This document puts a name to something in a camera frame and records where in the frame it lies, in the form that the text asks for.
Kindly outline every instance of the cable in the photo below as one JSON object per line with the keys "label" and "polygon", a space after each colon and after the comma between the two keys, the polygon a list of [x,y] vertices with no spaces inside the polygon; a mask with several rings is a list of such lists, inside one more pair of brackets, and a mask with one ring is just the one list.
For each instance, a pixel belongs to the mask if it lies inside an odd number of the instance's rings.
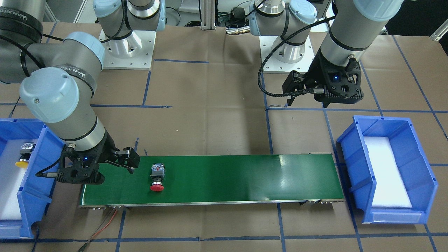
{"label": "cable", "polygon": [[112,222],[112,220],[114,219],[114,217],[116,216],[116,213],[118,212],[118,210],[115,210],[115,212],[112,215],[112,218],[109,220],[109,222],[99,231],[97,231],[96,233],[94,233],[92,235],[92,239],[95,238],[95,236],[99,235],[103,230],[105,230],[107,228],[107,226],[109,226],[109,224]]}
{"label": "cable", "polygon": [[176,26],[178,26],[179,23],[181,22],[181,14],[175,8],[172,8],[172,7],[165,7],[165,9],[173,9],[177,12],[177,14],[179,15],[179,22],[177,22]]}
{"label": "cable", "polygon": [[39,226],[37,226],[37,230],[36,230],[36,238],[34,239],[34,245],[33,248],[31,250],[31,252],[34,252],[36,250],[36,245],[37,245],[37,240],[39,239]]}
{"label": "cable", "polygon": [[109,224],[112,222],[112,220],[114,219],[115,215],[117,214],[117,210],[115,209],[115,212],[113,213],[111,219],[109,220],[109,222],[101,229],[99,230],[99,228],[105,223],[105,221],[107,220],[108,216],[112,213],[114,209],[111,209],[106,216],[104,217],[103,221],[101,222],[101,224],[98,226],[98,228],[95,230],[95,233],[86,241],[86,243],[84,243],[84,245],[82,245],[79,249],[78,252],[83,252],[87,245],[90,244],[90,242],[92,241],[92,239],[97,236],[99,233],[101,233],[104,229],[106,229],[107,226],[109,226]]}
{"label": "cable", "polygon": [[49,165],[47,168],[44,168],[44,169],[38,171],[38,172],[36,173],[35,176],[36,176],[36,177],[43,177],[43,176],[44,176],[44,175],[43,175],[43,172],[44,172],[44,171],[48,171],[49,169],[53,168],[53,166],[57,165],[57,164],[59,163],[59,161],[60,161],[60,158],[58,158],[54,163],[52,163],[51,165]]}
{"label": "cable", "polygon": [[53,37],[53,36],[50,36],[50,35],[45,34],[45,33],[42,33],[42,36],[50,38],[50,39],[54,39],[54,40],[64,41],[64,39]]}
{"label": "cable", "polygon": [[240,3],[240,4],[238,4],[237,6],[235,6],[235,8],[238,8],[238,6],[240,6],[240,5],[243,4],[243,3],[249,3],[249,2],[252,2],[252,1],[244,1],[244,2],[242,2],[242,3]]}
{"label": "cable", "polygon": [[120,34],[121,30],[123,29],[123,26],[125,25],[125,19],[126,19],[126,6],[125,6],[124,0],[121,0],[121,7],[123,9],[123,18],[121,19],[120,28],[118,28],[118,31],[112,37],[101,41],[101,43],[106,43],[106,42],[109,42],[109,41],[115,39]]}
{"label": "cable", "polygon": [[199,20],[202,24],[202,13],[201,13],[201,0],[199,0]]}
{"label": "cable", "polygon": [[9,113],[9,117],[8,118],[13,118],[13,114],[14,114],[14,110],[16,110],[17,104],[19,103],[20,100],[20,96],[19,99],[17,99],[16,104],[13,107],[13,110],[11,111],[11,113]]}
{"label": "cable", "polygon": [[28,57],[30,57],[30,59],[36,64],[37,67],[39,67],[39,68],[45,67],[45,65],[43,63],[40,63],[25,47],[21,46],[19,43],[15,42],[14,40],[9,39],[3,35],[0,35],[0,39],[4,40],[6,42],[9,42],[13,46],[22,50]]}
{"label": "cable", "polygon": [[237,22],[239,22],[239,21],[241,21],[241,20],[243,20],[243,19],[246,19],[246,17],[248,17],[249,15],[251,15],[255,10],[258,9],[258,7],[260,7],[264,2],[266,2],[266,0],[263,0],[259,5],[257,5],[257,7],[255,7],[251,12],[247,13],[247,15],[245,15],[243,18],[240,18],[240,19],[234,21],[233,23],[231,23],[230,25],[228,25],[227,28],[230,28],[231,25],[234,25],[234,24],[236,24]]}
{"label": "cable", "polygon": [[273,94],[273,93],[269,93],[268,91],[266,91],[263,86],[261,85],[261,74],[263,73],[263,68],[264,65],[266,65],[266,62],[271,58],[272,55],[274,55],[274,53],[280,48],[282,47],[286,42],[288,42],[290,39],[292,39],[294,36],[296,36],[297,34],[303,32],[304,30],[310,29],[314,26],[320,25],[320,24],[324,24],[330,20],[335,19],[336,16],[333,17],[329,17],[326,19],[323,19],[321,21],[317,21],[315,23],[312,23],[310,25],[307,25],[305,27],[300,28],[299,30],[293,32],[289,37],[287,37],[285,40],[283,40],[282,42],[280,42],[280,44],[278,44],[266,57],[266,59],[264,59],[263,63],[261,63],[260,69],[258,70],[258,76],[257,76],[257,81],[258,81],[258,87],[260,88],[260,90],[265,93],[268,96],[273,96],[273,97],[286,97],[286,96],[299,96],[299,95],[303,95],[306,93],[310,93],[311,90],[310,89],[304,89],[304,90],[298,90],[298,91],[294,91],[294,92],[289,92],[289,93],[285,93],[285,94]]}

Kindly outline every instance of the green conveyor belt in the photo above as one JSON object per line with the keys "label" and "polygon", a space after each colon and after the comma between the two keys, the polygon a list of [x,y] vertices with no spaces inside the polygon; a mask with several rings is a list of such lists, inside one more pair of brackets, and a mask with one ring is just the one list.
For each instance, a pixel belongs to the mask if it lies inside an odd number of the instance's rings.
{"label": "green conveyor belt", "polygon": [[[154,163],[165,164],[165,189],[154,192]],[[331,154],[143,156],[129,174],[101,164],[101,185],[85,185],[80,206],[151,206],[343,200]]]}

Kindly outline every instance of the red wire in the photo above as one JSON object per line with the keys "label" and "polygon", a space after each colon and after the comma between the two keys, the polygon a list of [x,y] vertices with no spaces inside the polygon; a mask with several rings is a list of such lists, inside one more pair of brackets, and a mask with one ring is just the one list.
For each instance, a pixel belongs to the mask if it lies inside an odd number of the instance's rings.
{"label": "red wire", "polygon": [[103,230],[106,229],[106,227],[112,222],[112,220],[113,220],[113,218],[115,217],[115,215],[116,215],[117,212],[118,212],[118,211],[115,209],[115,212],[113,213],[112,218],[109,220],[109,222],[108,222],[102,229],[100,229],[98,232],[94,233],[94,234],[92,235],[92,238],[91,238],[91,239],[93,239],[95,236],[97,236],[99,233],[101,233]]}

